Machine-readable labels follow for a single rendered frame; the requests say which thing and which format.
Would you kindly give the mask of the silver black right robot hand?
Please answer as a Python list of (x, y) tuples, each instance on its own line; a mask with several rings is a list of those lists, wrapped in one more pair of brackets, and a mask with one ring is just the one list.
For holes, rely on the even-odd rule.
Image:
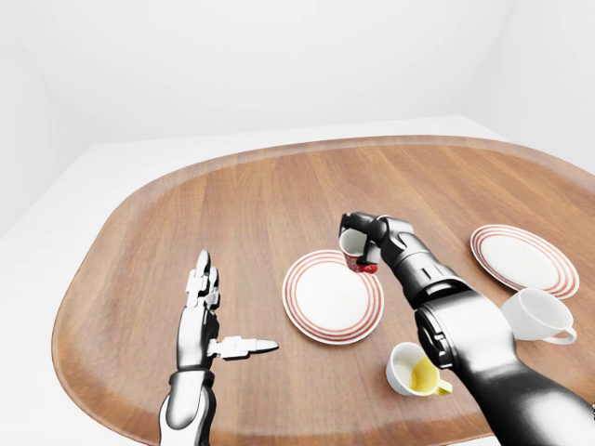
[(366, 235), (364, 255), (360, 258), (370, 264), (378, 264), (380, 261), (380, 248), (378, 244), (387, 232), (387, 223), (382, 219), (386, 215), (372, 216), (363, 212), (344, 214), (339, 224), (339, 236), (343, 230), (354, 229)]

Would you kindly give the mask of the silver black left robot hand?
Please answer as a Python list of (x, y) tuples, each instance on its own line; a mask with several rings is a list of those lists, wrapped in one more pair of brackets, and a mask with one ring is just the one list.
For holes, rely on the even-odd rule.
[(186, 286), (187, 302), (178, 328), (177, 366), (180, 371), (209, 369), (213, 359), (243, 360), (252, 354), (279, 348), (270, 339), (226, 336), (218, 340), (219, 323), (216, 310), (220, 304), (218, 269), (212, 265), (208, 251), (198, 256)]

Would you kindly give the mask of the red mug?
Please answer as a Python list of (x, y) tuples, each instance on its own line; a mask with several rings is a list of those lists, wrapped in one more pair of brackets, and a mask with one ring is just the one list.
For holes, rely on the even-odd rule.
[(346, 229), (339, 236), (339, 248), (343, 253), (347, 267), (356, 273), (375, 274), (377, 265), (361, 261), (364, 255), (366, 235), (358, 230)]

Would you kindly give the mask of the white plate with red rings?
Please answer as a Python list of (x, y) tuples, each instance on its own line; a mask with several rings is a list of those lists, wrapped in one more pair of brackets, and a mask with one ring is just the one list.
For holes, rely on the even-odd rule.
[(282, 302), (289, 320), (307, 337), (348, 345), (377, 328), (385, 299), (375, 275), (350, 270), (337, 250), (320, 250), (288, 269)]
[(537, 288), (566, 299), (579, 289), (579, 276), (570, 259), (528, 230), (484, 225), (472, 232), (469, 245), (480, 265), (514, 290)]

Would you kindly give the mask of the yellow mug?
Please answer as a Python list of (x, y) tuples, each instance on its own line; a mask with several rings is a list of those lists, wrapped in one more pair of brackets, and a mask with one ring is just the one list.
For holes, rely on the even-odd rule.
[(395, 346), (386, 366), (390, 387), (403, 396), (427, 397), (451, 394), (453, 386), (441, 379), (424, 349), (412, 342)]

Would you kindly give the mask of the white mug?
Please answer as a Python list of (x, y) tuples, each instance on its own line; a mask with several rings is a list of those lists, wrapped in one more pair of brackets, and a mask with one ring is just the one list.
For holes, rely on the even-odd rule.
[(521, 289), (500, 307), (500, 311), (516, 340), (570, 345), (577, 339), (570, 309), (543, 290)]

